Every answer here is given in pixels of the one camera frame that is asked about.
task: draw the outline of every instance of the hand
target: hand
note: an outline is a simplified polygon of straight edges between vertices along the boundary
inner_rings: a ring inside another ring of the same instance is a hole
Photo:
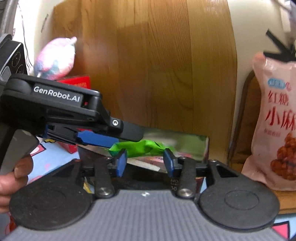
[[[26,186],[32,170],[33,160],[28,155],[16,163],[13,172],[0,176],[0,213],[9,211],[10,195]]]

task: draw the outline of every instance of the silver screw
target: silver screw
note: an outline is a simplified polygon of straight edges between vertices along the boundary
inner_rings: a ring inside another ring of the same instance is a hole
[[[190,197],[193,194],[193,192],[190,189],[182,188],[178,191],[178,195],[180,197]]]
[[[100,188],[98,191],[98,194],[100,196],[107,196],[107,195],[111,194],[111,190],[109,188]]]
[[[118,124],[119,124],[118,120],[113,120],[113,121],[112,121],[112,125],[114,125],[114,126],[118,126]]]

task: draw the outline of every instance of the pink snack bag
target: pink snack bag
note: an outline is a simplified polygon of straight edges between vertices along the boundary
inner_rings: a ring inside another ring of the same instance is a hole
[[[275,190],[296,190],[296,62],[255,55],[261,108],[242,174]]]

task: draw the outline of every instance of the red box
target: red box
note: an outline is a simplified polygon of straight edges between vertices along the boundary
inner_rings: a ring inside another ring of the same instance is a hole
[[[58,80],[57,82],[61,82],[69,85],[75,85],[75,86],[86,88],[86,89],[91,88],[91,82],[90,82],[89,76],[77,76],[77,77],[71,77],[71,78],[64,78],[62,80]],[[73,154],[77,151],[77,147],[75,145],[69,145],[63,142],[58,142],[58,143],[70,154]]]

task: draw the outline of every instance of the gray plastic base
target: gray plastic base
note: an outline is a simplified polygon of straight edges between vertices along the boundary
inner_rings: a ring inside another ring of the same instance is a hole
[[[225,230],[209,222],[192,201],[171,191],[122,190],[97,200],[77,223],[55,231],[18,227],[3,241],[278,241],[271,228],[252,233]]]

